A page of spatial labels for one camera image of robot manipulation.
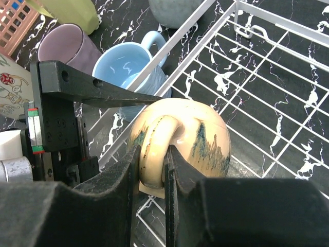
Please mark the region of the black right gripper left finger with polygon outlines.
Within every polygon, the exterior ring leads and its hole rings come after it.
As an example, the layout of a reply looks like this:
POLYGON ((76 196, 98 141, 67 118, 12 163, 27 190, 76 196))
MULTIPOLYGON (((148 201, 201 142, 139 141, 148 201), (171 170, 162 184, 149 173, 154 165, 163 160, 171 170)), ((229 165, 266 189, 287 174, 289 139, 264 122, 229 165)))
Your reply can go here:
POLYGON ((1 183, 1 246, 133 246, 140 150, 74 188, 1 183))

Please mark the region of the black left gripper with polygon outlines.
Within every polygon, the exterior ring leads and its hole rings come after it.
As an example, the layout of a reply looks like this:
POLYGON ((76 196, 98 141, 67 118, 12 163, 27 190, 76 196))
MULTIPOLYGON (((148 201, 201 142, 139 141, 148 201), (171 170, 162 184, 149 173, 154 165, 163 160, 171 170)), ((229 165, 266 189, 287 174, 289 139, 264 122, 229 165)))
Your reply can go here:
POLYGON ((19 120, 23 156, 31 164, 35 181, 61 181, 78 185, 97 175, 82 117, 74 102, 97 108, 149 105, 161 97, 135 93, 102 81, 60 61, 30 65, 33 99, 23 104, 19 120))

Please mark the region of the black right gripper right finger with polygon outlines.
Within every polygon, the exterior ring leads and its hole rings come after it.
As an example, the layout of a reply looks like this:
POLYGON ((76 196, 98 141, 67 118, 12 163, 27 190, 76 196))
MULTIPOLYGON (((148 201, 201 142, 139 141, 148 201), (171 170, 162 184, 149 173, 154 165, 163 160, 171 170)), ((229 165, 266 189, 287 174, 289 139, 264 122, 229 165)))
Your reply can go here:
POLYGON ((164 159, 167 246, 328 246, 328 204, 298 179, 207 178, 164 159))

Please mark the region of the green-inside mushroom pattern mug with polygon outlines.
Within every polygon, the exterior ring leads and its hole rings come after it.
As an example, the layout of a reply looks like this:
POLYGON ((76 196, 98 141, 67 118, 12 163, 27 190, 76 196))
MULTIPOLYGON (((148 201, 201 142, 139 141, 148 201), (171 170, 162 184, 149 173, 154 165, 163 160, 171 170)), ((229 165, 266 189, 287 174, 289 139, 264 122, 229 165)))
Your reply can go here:
POLYGON ((18 119, 24 104, 33 101, 31 74, 12 59, 1 55, 1 115, 18 119))

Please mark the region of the tan glazed round mug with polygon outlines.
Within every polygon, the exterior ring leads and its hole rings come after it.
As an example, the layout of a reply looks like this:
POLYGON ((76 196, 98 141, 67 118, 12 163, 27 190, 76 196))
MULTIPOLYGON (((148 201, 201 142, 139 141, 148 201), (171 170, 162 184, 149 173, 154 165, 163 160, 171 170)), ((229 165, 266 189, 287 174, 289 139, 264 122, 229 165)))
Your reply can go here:
POLYGON ((210 106, 189 99, 165 98, 145 108, 134 121, 127 149, 139 145, 139 190, 165 197, 164 157, 174 145, 206 177, 226 177, 231 140, 225 122, 210 106))

